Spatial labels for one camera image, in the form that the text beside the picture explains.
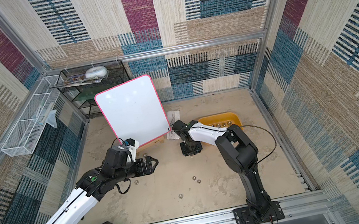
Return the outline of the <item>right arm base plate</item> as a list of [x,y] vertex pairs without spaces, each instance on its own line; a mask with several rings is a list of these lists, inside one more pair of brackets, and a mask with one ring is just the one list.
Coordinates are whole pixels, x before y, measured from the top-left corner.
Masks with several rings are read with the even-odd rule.
[[240,207],[233,210],[237,224],[262,224],[285,218],[282,207],[277,201],[265,206],[264,211],[254,210],[252,207]]

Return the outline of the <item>magazine on shelf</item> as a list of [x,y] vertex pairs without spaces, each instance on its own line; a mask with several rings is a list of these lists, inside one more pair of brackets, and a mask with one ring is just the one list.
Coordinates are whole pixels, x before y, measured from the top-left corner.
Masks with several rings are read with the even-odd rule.
[[82,85],[88,85],[88,84],[95,84],[100,83],[102,80],[106,79],[108,77],[109,73],[106,72],[103,76],[94,76],[92,78],[87,78],[84,75],[78,75],[78,76],[72,76],[66,78],[66,80],[60,80],[55,85],[50,86],[50,89],[62,89],[62,88],[71,88],[71,87],[77,87]]

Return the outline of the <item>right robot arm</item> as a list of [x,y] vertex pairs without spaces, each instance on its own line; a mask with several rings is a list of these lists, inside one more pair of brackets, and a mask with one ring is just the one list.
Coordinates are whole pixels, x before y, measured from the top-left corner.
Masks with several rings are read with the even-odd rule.
[[254,224],[284,219],[280,205],[271,200],[263,187],[258,164],[264,159],[258,159],[258,148],[241,126],[218,128],[195,120],[178,120],[168,130],[181,138],[184,156],[200,153],[202,143],[217,147],[227,166],[241,178],[249,208],[247,219]]

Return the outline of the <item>wooden whiteboard easel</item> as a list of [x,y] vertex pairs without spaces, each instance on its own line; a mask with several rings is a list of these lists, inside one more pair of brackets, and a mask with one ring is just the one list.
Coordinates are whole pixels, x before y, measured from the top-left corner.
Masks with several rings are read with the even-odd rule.
[[164,143],[164,136],[160,136],[154,140],[151,140],[150,142],[142,145],[142,146],[139,146],[139,148],[137,149],[137,153],[140,153],[142,151],[145,151],[146,149],[150,148],[151,146],[154,146],[158,143]]

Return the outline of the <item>yellow plastic storage box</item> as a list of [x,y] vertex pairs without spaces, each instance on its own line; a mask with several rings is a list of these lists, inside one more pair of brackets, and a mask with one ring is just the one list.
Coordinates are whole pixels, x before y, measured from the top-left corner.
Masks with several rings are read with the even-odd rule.
[[241,127],[242,123],[238,117],[237,114],[233,112],[226,112],[226,113],[220,113],[220,114],[214,114],[209,115],[207,117],[202,117],[198,119],[199,123],[202,123],[203,125],[209,126],[209,128],[219,128],[217,124],[223,124],[226,123],[226,127],[220,128],[221,130],[226,130],[227,128],[231,127],[227,123],[228,121],[236,120],[237,124],[232,124]]

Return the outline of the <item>pink framed whiteboard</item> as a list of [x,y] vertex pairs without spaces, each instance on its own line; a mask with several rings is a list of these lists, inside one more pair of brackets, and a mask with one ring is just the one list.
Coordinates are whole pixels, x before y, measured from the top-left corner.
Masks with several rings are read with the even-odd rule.
[[149,75],[98,93],[95,102],[119,138],[143,146],[168,132],[167,115]]

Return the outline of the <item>white round device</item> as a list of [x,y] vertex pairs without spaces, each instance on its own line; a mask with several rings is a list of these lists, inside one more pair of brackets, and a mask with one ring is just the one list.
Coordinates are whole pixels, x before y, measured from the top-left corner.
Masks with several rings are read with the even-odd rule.
[[85,78],[88,80],[103,79],[108,77],[108,69],[104,66],[92,67],[85,73]]

